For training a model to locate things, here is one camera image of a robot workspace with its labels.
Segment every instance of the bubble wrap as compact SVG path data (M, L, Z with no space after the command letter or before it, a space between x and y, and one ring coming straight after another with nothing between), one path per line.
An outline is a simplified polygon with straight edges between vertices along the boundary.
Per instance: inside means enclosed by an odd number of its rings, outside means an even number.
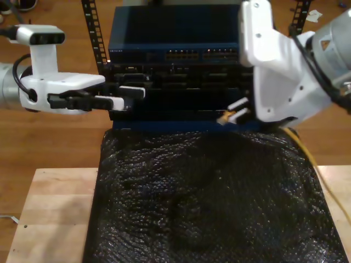
M109 130L83 262L348 262L283 132Z

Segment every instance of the wooden floor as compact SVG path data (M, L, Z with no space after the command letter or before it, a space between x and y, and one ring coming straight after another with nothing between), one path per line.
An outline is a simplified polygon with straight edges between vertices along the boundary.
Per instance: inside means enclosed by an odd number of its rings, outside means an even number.
M105 44L108 43L114 6L118 0L100 0L99 18ZM275 22L287 33L295 7L293 0L272 0ZM315 0L312 8L323 13L320 22L306 22L306 30L317 30L342 10L332 0ZM58 47L59 70L96 73L83 11L79 0L40 0L37 8L24 15L33 24L56 25L66 32L67 41ZM15 24L13 16L6 23ZM0 61L13 63L29 49L0 38ZM106 112L85 116L0 111L0 214L20 217L37 168L97 167L104 131L112 123ZM351 164L351 117L336 106L306 121L298 131L319 165ZM0 219L0 262L10 248L16 224Z

